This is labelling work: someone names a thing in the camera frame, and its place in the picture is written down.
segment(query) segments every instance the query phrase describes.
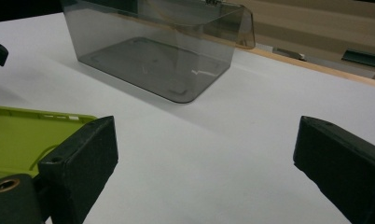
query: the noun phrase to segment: metal screw hole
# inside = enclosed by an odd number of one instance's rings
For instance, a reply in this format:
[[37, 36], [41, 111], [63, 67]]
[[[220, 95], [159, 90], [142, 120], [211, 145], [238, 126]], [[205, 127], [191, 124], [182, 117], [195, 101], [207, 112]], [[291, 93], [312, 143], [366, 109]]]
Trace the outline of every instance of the metal screw hole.
[[19, 179], [7, 179], [0, 183], [0, 193], [16, 188], [20, 184]]

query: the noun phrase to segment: white table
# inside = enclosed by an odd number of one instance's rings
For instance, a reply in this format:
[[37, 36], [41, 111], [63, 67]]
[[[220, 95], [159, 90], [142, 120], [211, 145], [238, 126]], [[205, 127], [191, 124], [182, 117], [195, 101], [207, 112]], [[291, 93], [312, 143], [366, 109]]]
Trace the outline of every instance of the white table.
[[375, 145], [375, 87], [236, 50], [177, 105], [76, 60], [63, 14], [0, 22], [0, 105], [114, 115], [120, 161], [85, 223], [349, 223], [292, 160], [300, 116]]

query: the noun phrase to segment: green plastic case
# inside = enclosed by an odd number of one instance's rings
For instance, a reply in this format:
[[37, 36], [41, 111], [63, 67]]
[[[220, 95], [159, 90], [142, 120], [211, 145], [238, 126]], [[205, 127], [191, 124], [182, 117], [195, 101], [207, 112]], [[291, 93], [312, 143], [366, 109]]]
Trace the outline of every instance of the green plastic case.
[[0, 178], [38, 174], [37, 162], [96, 118], [0, 106]]

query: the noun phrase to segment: clear plastic container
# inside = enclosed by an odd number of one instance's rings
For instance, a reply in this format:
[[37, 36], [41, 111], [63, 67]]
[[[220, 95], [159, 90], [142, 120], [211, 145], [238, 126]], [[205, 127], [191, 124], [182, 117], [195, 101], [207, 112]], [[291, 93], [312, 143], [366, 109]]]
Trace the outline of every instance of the clear plastic container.
[[229, 69], [245, 7], [202, 0], [62, 0], [79, 61], [177, 103]]

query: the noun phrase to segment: gray tinted plastic box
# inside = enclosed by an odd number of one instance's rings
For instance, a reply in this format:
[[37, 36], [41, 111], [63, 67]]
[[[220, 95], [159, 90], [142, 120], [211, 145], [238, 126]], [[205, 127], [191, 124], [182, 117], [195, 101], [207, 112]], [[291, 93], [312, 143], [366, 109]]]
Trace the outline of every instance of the gray tinted plastic box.
[[229, 69], [245, 8], [201, 0], [62, 0], [79, 61], [177, 103]]

